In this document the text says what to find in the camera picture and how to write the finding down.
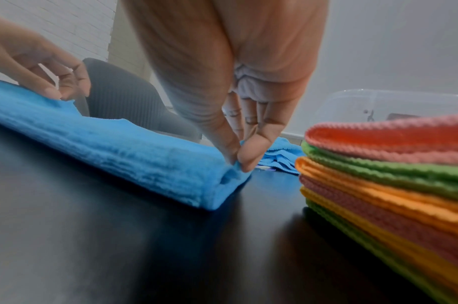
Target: fingernail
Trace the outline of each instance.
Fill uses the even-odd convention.
[[[61,93],[57,89],[54,89],[54,88],[45,89],[44,96],[46,96],[47,98],[56,99],[56,100],[60,100],[62,97]]]

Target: folded blue towel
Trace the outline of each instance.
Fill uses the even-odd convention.
[[[279,137],[267,150],[259,165],[299,174],[295,169],[295,160],[300,156],[304,156],[301,146],[291,144],[287,139]]]
[[[250,173],[222,154],[127,120],[83,117],[73,102],[0,81],[0,124],[51,148],[193,207],[217,209]]]

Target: hand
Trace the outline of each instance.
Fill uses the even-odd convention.
[[[59,78],[59,90],[41,68]],[[0,18],[0,72],[51,99],[89,96],[90,80],[82,61],[41,35]]]
[[[232,163],[252,170],[288,124],[315,69],[328,0],[125,5],[174,109]]]

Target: gray chair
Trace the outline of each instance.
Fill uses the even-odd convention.
[[[87,98],[91,117],[124,118],[148,130],[191,140],[202,138],[194,126],[164,106],[156,88],[149,82],[105,61],[93,58],[83,61],[92,83]]]

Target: yellow cloth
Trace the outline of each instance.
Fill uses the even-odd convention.
[[[342,208],[338,204],[305,187],[301,188],[301,192],[312,202],[343,217],[353,225],[370,234],[375,239],[385,244],[395,254],[417,267],[426,276],[447,286],[458,295],[458,268],[456,266],[425,248],[379,228],[364,218]]]
[[[384,186],[299,157],[296,168],[328,186],[367,203],[458,236],[458,203],[434,195]]]

